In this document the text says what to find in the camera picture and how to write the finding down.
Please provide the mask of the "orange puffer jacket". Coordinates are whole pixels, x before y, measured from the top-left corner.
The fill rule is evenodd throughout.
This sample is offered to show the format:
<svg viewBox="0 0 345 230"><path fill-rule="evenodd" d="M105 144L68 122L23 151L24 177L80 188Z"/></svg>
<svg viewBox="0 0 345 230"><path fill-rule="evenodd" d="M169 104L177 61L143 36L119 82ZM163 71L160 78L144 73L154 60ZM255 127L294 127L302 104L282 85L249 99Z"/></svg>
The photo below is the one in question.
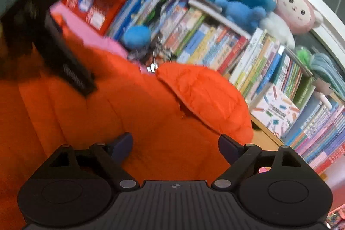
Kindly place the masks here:
<svg viewBox="0 0 345 230"><path fill-rule="evenodd" d="M205 67L165 63L155 74L119 55L84 45L60 15L66 44L95 75L81 96L46 67L36 50L1 41L1 228L21 229L20 187L60 146L87 149L128 132L123 168L137 181L215 180L228 165L226 134L250 143L253 129L239 91Z"/></svg>

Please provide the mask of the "wooden drawer organizer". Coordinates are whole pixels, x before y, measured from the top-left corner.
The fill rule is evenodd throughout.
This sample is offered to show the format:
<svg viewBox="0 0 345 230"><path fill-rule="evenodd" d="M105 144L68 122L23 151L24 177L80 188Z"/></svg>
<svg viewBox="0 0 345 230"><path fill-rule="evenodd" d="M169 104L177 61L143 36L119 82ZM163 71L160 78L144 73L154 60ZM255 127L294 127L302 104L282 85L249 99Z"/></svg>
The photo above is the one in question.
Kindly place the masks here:
<svg viewBox="0 0 345 230"><path fill-rule="evenodd" d="M251 116L251 122L253 127L253 144L266 151L277 151L283 145L283 142L255 117Z"/></svg>

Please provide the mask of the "white patterned box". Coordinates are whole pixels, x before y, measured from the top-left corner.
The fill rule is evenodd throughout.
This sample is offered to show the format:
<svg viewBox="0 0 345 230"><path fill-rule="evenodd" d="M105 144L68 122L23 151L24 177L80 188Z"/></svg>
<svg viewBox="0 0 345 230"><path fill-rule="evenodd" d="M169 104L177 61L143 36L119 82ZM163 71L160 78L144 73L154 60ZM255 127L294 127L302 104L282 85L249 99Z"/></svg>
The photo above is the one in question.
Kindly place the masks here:
<svg viewBox="0 0 345 230"><path fill-rule="evenodd" d="M249 104L249 111L277 138L284 136L301 112L279 88L270 82Z"/></svg>

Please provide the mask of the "red plastic crate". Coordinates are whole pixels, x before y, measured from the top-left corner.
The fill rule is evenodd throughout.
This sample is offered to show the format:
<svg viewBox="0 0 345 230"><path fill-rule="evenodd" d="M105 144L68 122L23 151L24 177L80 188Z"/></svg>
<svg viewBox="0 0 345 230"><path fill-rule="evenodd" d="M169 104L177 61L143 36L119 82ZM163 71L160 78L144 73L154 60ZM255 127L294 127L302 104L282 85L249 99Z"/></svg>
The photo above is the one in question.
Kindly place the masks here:
<svg viewBox="0 0 345 230"><path fill-rule="evenodd" d="M74 15L104 36L127 0L61 0Z"/></svg>

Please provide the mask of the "pink bunny-print blanket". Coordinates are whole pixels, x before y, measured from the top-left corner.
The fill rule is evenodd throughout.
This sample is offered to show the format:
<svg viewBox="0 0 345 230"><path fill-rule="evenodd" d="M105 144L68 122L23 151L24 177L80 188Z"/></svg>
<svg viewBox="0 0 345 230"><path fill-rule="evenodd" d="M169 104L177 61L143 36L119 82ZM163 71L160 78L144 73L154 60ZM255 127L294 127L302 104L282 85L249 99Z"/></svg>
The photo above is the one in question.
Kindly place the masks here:
<svg viewBox="0 0 345 230"><path fill-rule="evenodd" d="M116 72L129 73L131 71L143 75L154 75L140 63L127 61L128 52L125 47L116 40L96 33L62 3L54 4L50 10L59 23L83 42L84 49L77 47L75 50L82 62L91 67L97 78L112 77Z"/></svg>

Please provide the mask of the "right row pastel books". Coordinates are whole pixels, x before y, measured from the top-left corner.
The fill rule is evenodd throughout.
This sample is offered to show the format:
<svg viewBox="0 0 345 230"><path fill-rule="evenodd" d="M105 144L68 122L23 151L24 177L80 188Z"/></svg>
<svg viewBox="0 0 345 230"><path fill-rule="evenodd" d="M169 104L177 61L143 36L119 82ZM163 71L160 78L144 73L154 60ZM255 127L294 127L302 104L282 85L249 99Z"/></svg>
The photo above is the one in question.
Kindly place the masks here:
<svg viewBox="0 0 345 230"><path fill-rule="evenodd" d="M282 141L322 174L344 154L344 100L314 92Z"/></svg>

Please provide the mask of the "miniature black bicycle model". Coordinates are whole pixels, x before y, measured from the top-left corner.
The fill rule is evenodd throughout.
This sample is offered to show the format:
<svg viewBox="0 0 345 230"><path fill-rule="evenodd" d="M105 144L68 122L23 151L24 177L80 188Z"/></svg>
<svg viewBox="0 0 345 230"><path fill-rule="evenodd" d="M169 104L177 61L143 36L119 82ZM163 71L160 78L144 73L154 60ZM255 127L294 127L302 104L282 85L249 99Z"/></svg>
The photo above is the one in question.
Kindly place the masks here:
<svg viewBox="0 0 345 230"><path fill-rule="evenodd" d="M177 56L171 49L164 47L160 38L156 37L148 46L130 51L127 58L129 61L139 63L144 70L155 73L161 64L176 61Z"/></svg>

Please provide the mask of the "small blue plush ball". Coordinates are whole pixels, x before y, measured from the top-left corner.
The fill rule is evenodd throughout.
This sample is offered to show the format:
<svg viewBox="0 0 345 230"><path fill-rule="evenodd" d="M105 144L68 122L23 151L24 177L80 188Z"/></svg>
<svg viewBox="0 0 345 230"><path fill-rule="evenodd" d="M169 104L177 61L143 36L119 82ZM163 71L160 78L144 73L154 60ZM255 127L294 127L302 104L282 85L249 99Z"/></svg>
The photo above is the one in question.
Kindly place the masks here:
<svg viewBox="0 0 345 230"><path fill-rule="evenodd" d="M123 45L127 49L141 49L151 42L151 31L147 26L137 25L129 28L123 35Z"/></svg>

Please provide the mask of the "folded teal cloth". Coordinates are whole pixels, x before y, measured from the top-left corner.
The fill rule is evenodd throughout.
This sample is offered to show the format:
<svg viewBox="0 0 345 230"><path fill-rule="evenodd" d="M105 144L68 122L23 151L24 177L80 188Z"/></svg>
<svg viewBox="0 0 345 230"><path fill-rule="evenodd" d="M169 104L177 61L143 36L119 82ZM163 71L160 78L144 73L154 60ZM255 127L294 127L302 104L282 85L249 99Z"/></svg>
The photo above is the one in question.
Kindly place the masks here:
<svg viewBox="0 0 345 230"><path fill-rule="evenodd" d="M334 67L331 59L323 53L312 55L310 70L321 77L344 99L344 79Z"/></svg>

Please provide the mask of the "green plush toy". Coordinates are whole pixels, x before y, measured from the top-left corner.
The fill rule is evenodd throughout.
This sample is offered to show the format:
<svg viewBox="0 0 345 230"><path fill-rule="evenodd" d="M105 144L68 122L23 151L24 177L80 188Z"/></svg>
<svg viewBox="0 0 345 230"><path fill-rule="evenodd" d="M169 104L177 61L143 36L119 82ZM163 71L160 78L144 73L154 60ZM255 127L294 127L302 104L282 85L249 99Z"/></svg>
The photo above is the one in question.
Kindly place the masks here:
<svg viewBox="0 0 345 230"><path fill-rule="evenodd" d="M306 47L301 45L295 47L294 52L298 59L301 61L301 63L309 69L311 66L312 59L314 57L313 54Z"/></svg>

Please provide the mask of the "row of upright books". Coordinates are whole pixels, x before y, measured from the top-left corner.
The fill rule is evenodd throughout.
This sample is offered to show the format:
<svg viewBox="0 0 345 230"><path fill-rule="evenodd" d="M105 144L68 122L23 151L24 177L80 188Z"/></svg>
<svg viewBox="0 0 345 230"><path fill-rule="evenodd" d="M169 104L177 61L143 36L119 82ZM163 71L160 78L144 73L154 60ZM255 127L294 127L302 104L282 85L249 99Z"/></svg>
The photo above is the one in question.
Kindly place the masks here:
<svg viewBox="0 0 345 230"><path fill-rule="evenodd" d="M314 78L294 51L283 20L271 12L253 34L201 0L170 0L158 20L155 47L161 59L202 65L228 77L251 104L259 95L283 94L302 109Z"/></svg>

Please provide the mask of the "pink bunny plush toy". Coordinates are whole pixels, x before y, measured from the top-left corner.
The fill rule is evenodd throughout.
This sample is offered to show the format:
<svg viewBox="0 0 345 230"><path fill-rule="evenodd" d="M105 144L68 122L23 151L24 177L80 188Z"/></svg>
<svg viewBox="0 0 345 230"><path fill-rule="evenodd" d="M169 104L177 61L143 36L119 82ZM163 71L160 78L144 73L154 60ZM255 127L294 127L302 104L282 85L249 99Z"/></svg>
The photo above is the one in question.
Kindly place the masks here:
<svg viewBox="0 0 345 230"><path fill-rule="evenodd" d="M280 44L293 50L294 35L301 35L323 23L323 16L315 10L308 0L277 0L273 12L259 23L259 28L266 30Z"/></svg>

